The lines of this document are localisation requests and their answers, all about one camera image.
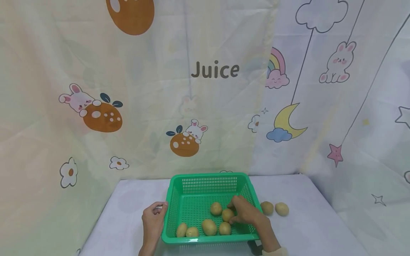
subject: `fabric backdrop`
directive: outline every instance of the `fabric backdrop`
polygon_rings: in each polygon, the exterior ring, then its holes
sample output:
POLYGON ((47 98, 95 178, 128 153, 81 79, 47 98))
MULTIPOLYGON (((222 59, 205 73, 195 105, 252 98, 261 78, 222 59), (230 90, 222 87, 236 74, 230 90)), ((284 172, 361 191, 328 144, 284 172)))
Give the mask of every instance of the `fabric backdrop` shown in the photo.
POLYGON ((276 5, 1 0, 0 255, 78 254, 119 179, 248 172, 276 5))
POLYGON ((250 130, 250 174, 308 175, 371 256, 410 251, 409 15, 405 0, 281 1, 250 130))

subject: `white tablecloth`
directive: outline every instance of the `white tablecloth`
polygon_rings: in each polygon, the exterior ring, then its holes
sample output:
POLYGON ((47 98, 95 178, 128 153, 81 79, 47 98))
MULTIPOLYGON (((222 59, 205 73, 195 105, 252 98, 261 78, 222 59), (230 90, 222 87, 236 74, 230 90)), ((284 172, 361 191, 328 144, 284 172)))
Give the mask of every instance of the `white tablecloth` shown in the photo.
MULTIPOLYGON (((260 202, 284 202, 290 213, 270 217, 290 256, 367 256, 311 180, 302 174, 251 177, 260 202)), ((169 179, 123 180, 107 202, 80 256, 136 256, 142 245, 142 211, 166 198, 169 179)), ((252 255, 246 242, 169 246, 156 255, 252 255)))

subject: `brown round fruit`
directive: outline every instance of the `brown round fruit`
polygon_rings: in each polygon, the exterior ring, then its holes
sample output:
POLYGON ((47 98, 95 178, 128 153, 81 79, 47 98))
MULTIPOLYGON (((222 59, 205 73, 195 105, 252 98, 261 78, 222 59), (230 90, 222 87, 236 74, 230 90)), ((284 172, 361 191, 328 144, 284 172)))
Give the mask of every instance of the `brown round fruit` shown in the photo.
POLYGON ((145 33, 154 20, 154 0, 118 0, 119 11, 111 6, 111 1, 106 0, 109 15, 114 24, 128 35, 145 33))
POLYGON ((187 233, 188 226, 183 222, 177 228, 177 237, 184 237, 187 233))
POLYGON ((196 227, 190 227, 185 233, 187 237, 199 237, 199 230, 196 227))
POLYGON ((211 214, 212 214, 213 216, 219 216, 219 215, 221 215, 221 213, 222 213, 222 206, 221 206, 221 204, 218 203, 218 202, 214 202, 214 203, 211 205, 211 214))
POLYGON ((229 222, 229 220, 234 216, 235 214, 233 213, 231 209, 225 209, 222 211, 222 219, 225 222, 229 222))
POLYGON ((206 219, 202 221, 202 230, 207 236, 216 235, 216 224, 213 220, 206 219))
POLYGON ((88 105, 87 115, 83 117, 84 123, 94 131, 118 131, 123 125, 123 117, 116 107, 102 102, 100 106, 88 105))
POLYGON ((275 205, 275 210, 282 217, 287 216, 289 214, 289 207, 285 203, 282 203, 282 202, 277 203, 275 205))
POLYGON ((272 215, 273 214, 273 204, 271 202, 261 203, 260 208, 262 208, 262 212, 265 215, 272 215))
POLYGON ((220 234, 221 236, 223 236, 223 235, 230 235, 230 234, 231 234, 231 226, 230 226, 230 224, 227 223, 227 222, 222 222, 222 223, 219 225, 219 234, 220 234))
POLYGON ((178 156, 193 156, 199 150, 199 144, 195 142, 192 136, 185 137, 182 133, 172 137, 169 143, 172 152, 178 156))

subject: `flower illustration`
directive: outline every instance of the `flower illustration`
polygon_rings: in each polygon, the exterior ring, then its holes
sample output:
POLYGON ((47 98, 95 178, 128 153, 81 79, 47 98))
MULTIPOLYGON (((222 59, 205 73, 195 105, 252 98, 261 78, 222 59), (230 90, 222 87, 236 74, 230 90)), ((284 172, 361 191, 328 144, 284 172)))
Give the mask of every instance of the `flower illustration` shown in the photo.
POLYGON ((127 164, 127 161, 124 158, 118 158, 116 156, 113 156, 111 158, 111 164, 109 164, 109 167, 111 169, 117 169, 117 170, 124 170, 127 169, 130 165, 127 164))
POLYGON ((259 126, 259 117, 260 115, 254 115, 252 117, 252 121, 248 124, 248 129, 251 129, 252 132, 257 132, 257 128, 259 126))
POLYGON ((67 188, 69 185, 74 187, 77 183, 77 174, 77 164, 74 162, 74 158, 70 157, 68 162, 60 167, 61 187, 67 188))

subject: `basket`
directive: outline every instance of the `basket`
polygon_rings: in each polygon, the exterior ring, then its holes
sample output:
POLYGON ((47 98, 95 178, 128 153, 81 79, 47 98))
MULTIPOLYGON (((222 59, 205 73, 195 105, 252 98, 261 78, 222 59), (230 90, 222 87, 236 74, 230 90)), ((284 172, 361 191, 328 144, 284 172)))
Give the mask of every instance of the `basket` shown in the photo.
POLYGON ((259 236, 252 225, 234 224, 230 236, 206 236, 202 230, 202 221, 211 219, 216 226, 222 222, 222 216, 210 213, 211 204, 219 202, 226 209, 234 195, 242 195, 260 211, 260 204, 249 177, 241 172, 182 174, 172 177, 166 200, 169 203, 165 215, 164 230, 161 238, 167 244, 242 242, 258 240, 259 236), (188 227, 197 227, 199 237, 177 238, 176 230, 182 222, 188 227))

